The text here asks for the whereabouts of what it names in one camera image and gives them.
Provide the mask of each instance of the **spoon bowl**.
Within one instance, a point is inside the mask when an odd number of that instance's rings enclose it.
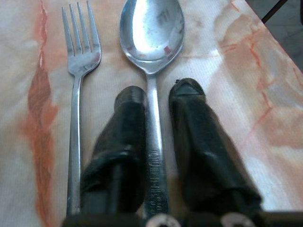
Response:
[[[180,52],[183,39],[184,16],[178,0],[127,0],[120,20],[120,44],[147,79],[146,218],[168,212],[157,74]]]

